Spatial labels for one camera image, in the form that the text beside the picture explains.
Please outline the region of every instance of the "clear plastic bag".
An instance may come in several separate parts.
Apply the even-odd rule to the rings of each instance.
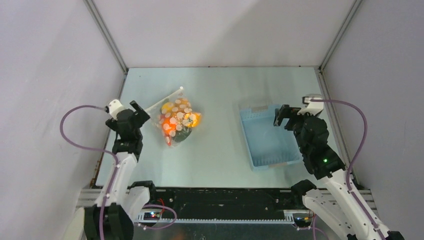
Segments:
[[[202,114],[192,109],[183,87],[145,110],[168,146],[188,138],[202,121]]]

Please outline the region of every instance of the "light blue tray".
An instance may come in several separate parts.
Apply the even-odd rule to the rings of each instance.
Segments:
[[[253,107],[240,110],[244,138],[250,153],[253,170],[295,164],[302,161],[295,136],[281,126],[274,126],[275,109],[281,105]]]

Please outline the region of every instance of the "metal frame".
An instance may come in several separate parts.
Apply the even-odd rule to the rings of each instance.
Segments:
[[[183,188],[183,187],[158,187],[156,188],[156,194],[158,193],[163,193],[167,190],[172,190],[172,189],[178,189],[179,191],[187,191],[188,193],[192,192],[195,189],[198,189],[198,191],[216,191],[216,190],[235,190],[237,189],[238,191],[254,191],[255,189],[261,190],[261,188],[245,188],[245,189],[240,189],[240,188],[212,188],[212,187],[207,187],[207,188]],[[178,223],[204,223],[204,224],[210,224],[210,223],[227,223],[227,224],[235,224],[235,223],[239,223],[239,224],[292,224],[293,223],[293,215],[294,214],[308,214],[310,213],[309,210],[307,209],[293,209],[293,204],[291,203],[286,203],[287,200],[289,200],[288,196],[291,196],[291,190],[290,188],[280,188],[280,189],[275,189],[277,190],[280,195],[279,195],[279,200],[275,199],[273,201],[275,201],[275,204],[279,204],[279,202],[282,204],[282,206],[284,208],[289,207],[288,209],[284,209],[284,216],[285,219],[239,219],[239,218],[235,218],[235,219],[227,219],[227,218],[223,218],[223,219],[209,219],[208,217],[204,218],[204,219],[199,219],[198,217],[196,217],[195,219],[193,218],[181,218],[179,219],[177,222]],[[99,195],[101,194],[101,189],[82,189],[80,194],[79,194],[79,198],[78,198],[78,202],[76,204],[76,208],[86,208],[86,207],[91,207],[95,204],[95,200],[99,197]],[[371,208],[371,210],[378,215],[377,212],[377,208],[376,208],[376,204],[374,203],[374,199],[373,196],[371,195],[371,191],[370,190],[359,190],[358,191],[361,196],[364,198],[365,202],[368,204],[368,206]],[[336,199],[334,198],[334,196],[330,193],[330,191],[326,190],[326,189],[320,189],[320,193],[325,197],[326,201],[329,202],[329,204],[331,204],[332,206],[335,207],[339,207],[339,203],[336,201]],[[196,204],[204,204],[204,207],[207,208],[208,206],[212,205],[219,205],[222,203],[227,202],[228,199],[227,198],[211,198],[210,200],[207,201],[199,201]],[[165,202],[165,206],[169,206],[173,204],[173,202],[175,202],[172,198],[167,199],[164,198],[164,202]],[[267,199],[267,201],[264,201],[264,204],[269,204],[269,199]],[[141,222],[149,222],[149,220],[144,220],[142,217],[143,216],[144,211],[140,211],[140,213],[138,214],[137,219],[140,220]],[[159,220],[159,222],[169,222],[170,218],[168,218],[170,215],[165,216],[164,218],[161,218]]]
[[[331,99],[329,89],[326,83],[326,79],[324,77],[324,69],[326,68],[327,64],[329,63],[333,53],[336,51],[337,47],[339,46],[343,36],[346,33],[346,30],[351,25],[353,18],[356,16],[359,8],[361,7],[363,3],[363,0],[355,0],[350,7],[349,12],[347,13],[347,16],[345,17],[343,23],[341,24],[340,29],[338,30],[336,36],[334,37],[334,40],[332,41],[327,53],[325,54],[324,59],[321,62],[321,65],[317,68],[315,68],[316,78],[318,80],[319,88],[321,89],[321,92],[323,94],[323,97],[325,99]],[[325,107],[328,110],[328,117],[330,120],[330,125],[333,129],[333,132],[335,134],[336,139],[336,145],[337,148],[341,154],[342,160],[345,161],[345,164],[350,164],[352,159],[349,155],[349,151],[346,145],[346,140],[343,135],[342,128],[340,127],[340,119],[337,115],[336,108],[332,103],[325,103]],[[355,176],[355,173],[352,173],[354,175],[354,179],[356,182],[359,183],[358,178]]]
[[[324,80],[324,76],[320,71],[319,67],[315,68],[316,79],[318,80],[318,85],[321,90],[322,96],[324,99],[331,99],[329,89],[327,87],[326,81]],[[340,153],[340,157],[342,161],[348,165],[351,162],[351,158],[349,156],[348,148],[346,146],[345,138],[343,137],[342,128],[339,124],[339,118],[337,116],[336,108],[333,103],[326,102],[324,103],[325,108],[328,112],[328,119],[330,121],[331,128],[333,130],[333,134],[335,135],[335,144],[337,145],[338,151]]]
[[[122,72],[126,74],[128,72],[128,67],[124,62],[124,59],[122,58],[121,53],[119,52],[119,49],[114,41],[114,39],[111,36],[111,33],[109,32],[108,28],[106,27],[105,21],[103,21],[102,15],[99,12],[99,9],[97,8],[96,4],[94,3],[94,0],[83,0],[85,5],[87,6],[88,11],[90,12],[91,16],[93,17],[93,20],[95,21],[95,24],[97,25],[98,29],[100,30],[101,35],[103,36],[104,40],[106,41],[107,46],[109,46],[113,56],[115,57],[116,61],[119,64],[119,67],[121,68]]]
[[[340,43],[340,40],[342,39],[342,37],[345,35],[346,33],[346,29],[348,29],[349,25],[352,22],[352,19],[355,17],[359,7],[361,6],[363,0],[355,0],[352,4],[352,7],[350,7],[349,12],[347,13],[346,18],[344,19],[343,23],[341,24],[340,29],[338,30],[334,40],[332,41],[330,48],[328,49],[327,53],[325,54],[324,59],[322,60],[321,65],[319,66],[319,68],[321,70],[325,69],[331,56],[333,55],[335,49],[337,48],[337,46]]]

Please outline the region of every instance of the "purple tube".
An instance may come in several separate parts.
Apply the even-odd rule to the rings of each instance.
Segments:
[[[350,162],[349,167],[347,168],[347,173],[346,173],[346,185],[347,185],[347,189],[349,189],[349,191],[352,190],[352,186],[351,186],[351,172],[352,169],[354,167],[354,164],[356,162],[356,160],[358,159],[358,155],[362,149],[362,147],[364,146],[365,143],[365,138],[367,137],[367,132],[368,132],[368,123],[367,123],[367,118],[365,117],[364,112],[362,112],[362,110],[353,105],[350,102],[347,101],[340,101],[340,100],[332,100],[332,99],[311,99],[311,102],[321,102],[321,103],[336,103],[336,104],[343,104],[343,105],[347,105],[353,109],[355,109],[360,116],[362,117],[363,120],[363,135],[362,135],[362,140],[360,141],[359,147],[356,150],[355,155],[352,158],[352,161]],[[356,202],[359,204],[360,208],[363,210],[363,212],[366,214],[366,216],[368,217],[369,221],[372,223],[372,226],[377,229],[378,235],[380,235],[382,240],[385,240],[386,238],[384,237],[384,234],[382,233],[382,231],[380,229],[378,229],[379,225],[377,224],[377,222],[374,220],[374,218],[371,216],[371,214],[367,211],[367,209],[365,208],[365,206],[362,204],[362,202],[359,200],[359,197],[356,195],[356,193],[351,192],[353,198],[356,200]]]
[[[69,110],[63,117],[62,120],[60,121],[60,134],[62,135],[62,138],[65,139],[68,143],[70,143],[71,145],[80,148],[80,149],[84,149],[84,150],[90,150],[90,151],[96,151],[96,152],[102,152],[102,153],[107,153],[112,155],[112,157],[115,159],[115,168],[113,169],[113,173],[112,173],[112,177],[110,179],[109,185],[107,186],[106,189],[106,193],[103,197],[103,202],[101,203],[101,207],[100,207],[100,217],[99,217],[99,232],[100,232],[100,239],[101,240],[105,240],[105,233],[103,232],[103,216],[105,213],[105,204],[106,204],[106,195],[110,193],[111,191],[111,187],[112,187],[112,183],[115,180],[116,174],[117,174],[117,168],[116,166],[119,164],[119,160],[118,160],[118,156],[116,156],[116,154],[114,154],[111,151],[102,149],[102,148],[95,148],[95,147],[87,147],[87,146],[82,146],[79,145],[75,142],[73,142],[72,140],[70,140],[64,133],[64,123],[65,123],[65,119],[69,116],[69,114],[71,114],[72,112],[78,110],[78,109],[82,109],[82,108],[92,108],[92,109],[97,109],[97,110],[102,110],[104,111],[105,109],[103,107],[99,107],[99,106],[93,106],[93,105],[81,105],[81,106],[77,106],[72,108],[71,110]]]

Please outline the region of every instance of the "white polka dot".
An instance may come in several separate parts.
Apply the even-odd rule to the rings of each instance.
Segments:
[[[190,121],[188,119],[184,119],[182,120],[182,124],[184,124],[184,126],[188,126],[190,124]]]
[[[175,119],[175,117],[171,117],[171,119],[169,120],[169,122],[171,124],[177,124],[177,120]]]
[[[184,118],[184,113],[182,113],[182,112],[178,112],[178,113],[176,114],[176,117],[177,117],[178,119],[182,119],[182,118]]]

